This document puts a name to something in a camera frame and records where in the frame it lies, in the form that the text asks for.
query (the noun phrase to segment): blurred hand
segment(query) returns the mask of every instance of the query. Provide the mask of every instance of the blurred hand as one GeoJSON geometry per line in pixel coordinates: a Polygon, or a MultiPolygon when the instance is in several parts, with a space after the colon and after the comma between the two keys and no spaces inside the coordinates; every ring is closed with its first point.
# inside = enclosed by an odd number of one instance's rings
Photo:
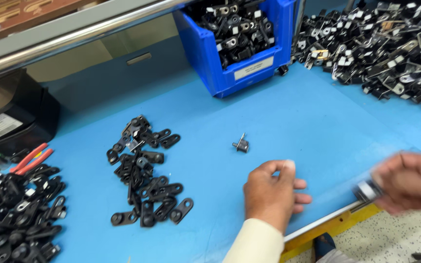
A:
{"type": "Polygon", "coordinates": [[[246,219],[257,218],[277,228],[282,234],[289,224],[292,213],[303,211],[301,204],[309,204],[311,196],[294,193],[293,189],[305,189],[306,181],[295,179],[295,163],[292,160],[267,161],[249,173],[243,186],[246,219]]]}
{"type": "Polygon", "coordinates": [[[385,195],[376,204],[390,214],[421,209],[421,154],[401,152],[380,164],[372,174],[385,195]]]}

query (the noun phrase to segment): wrist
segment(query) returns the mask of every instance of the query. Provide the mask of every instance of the wrist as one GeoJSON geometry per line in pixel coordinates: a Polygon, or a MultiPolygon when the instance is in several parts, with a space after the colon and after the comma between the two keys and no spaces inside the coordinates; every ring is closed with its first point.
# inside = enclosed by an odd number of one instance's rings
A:
{"type": "Polygon", "coordinates": [[[284,234],[289,224],[290,215],[287,217],[286,214],[284,215],[282,213],[265,212],[261,214],[248,215],[247,219],[250,218],[264,221],[277,229],[281,234],[284,234]]]}

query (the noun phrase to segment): metal rail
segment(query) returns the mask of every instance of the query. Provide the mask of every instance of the metal rail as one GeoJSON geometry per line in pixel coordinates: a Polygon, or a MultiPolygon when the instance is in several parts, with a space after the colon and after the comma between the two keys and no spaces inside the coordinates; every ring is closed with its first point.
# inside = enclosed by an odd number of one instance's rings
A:
{"type": "Polygon", "coordinates": [[[0,75],[180,9],[188,2],[191,0],[157,1],[123,15],[0,57],[0,75]]]}
{"type": "Polygon", "coordinates": [[[348,206],[344,206],[341,209],[336,210],[336,211],[330,213],[329,215],[326,215],[323,218],[320,218],[320,219],[314,221],[313,223],[308,224],[308,225],[300,228],[299,230],[296,230],[295,232],[293,232],[293,233],[285,236],[284,237],[284,242],[287,242],[289,240],[292,240],[295,237],[300,236],[301,234],[304,234],[307,231],[309,231],[309,230],[311,230],[311,229],[319,226],[320,224],[323,224],[323,223],[328,222],[332,218],[334,218],[334,217],[336,217],[338,215],[341,215],[343,212],[346,212],[348,210],[354,212],[354,211],[359,210],[359,208],[361,208],[361,207],[364,207],[364,204],[362,204],[360,201],[356,201],[356,202],[353,202],[353,203],[349,204],[348,206]]]}

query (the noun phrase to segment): pliers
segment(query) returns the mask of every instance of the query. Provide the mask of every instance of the pliers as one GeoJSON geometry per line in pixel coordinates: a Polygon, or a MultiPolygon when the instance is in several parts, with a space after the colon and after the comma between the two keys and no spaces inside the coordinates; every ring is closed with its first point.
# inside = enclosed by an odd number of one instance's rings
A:
{"type": "Polygon", "coordinates": [[[33,169],[35,166],[41,164],[46,158],[48,158],[48,156],[53,153],[53,149],[46,150],[37,159],[27,165],[38,153],[42,152],[46,147],[48,147],[48,144],[42,143],[40,146],[35,148],[35,150],[30,152],[24,159],[22,159],[16,167],[9,169],[9,172],[22,176],[29,170],[33,169]]]}

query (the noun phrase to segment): white sleeve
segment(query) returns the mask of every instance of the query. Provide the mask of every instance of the white sleeve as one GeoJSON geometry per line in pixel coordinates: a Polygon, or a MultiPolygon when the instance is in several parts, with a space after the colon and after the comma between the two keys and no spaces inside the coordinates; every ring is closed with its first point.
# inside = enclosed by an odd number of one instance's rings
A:
{"type": "Polygon", "coordinates": [[[278,263],[284,237],[272,225],[255,218],[243,223],[223,263],[278,263]]]}

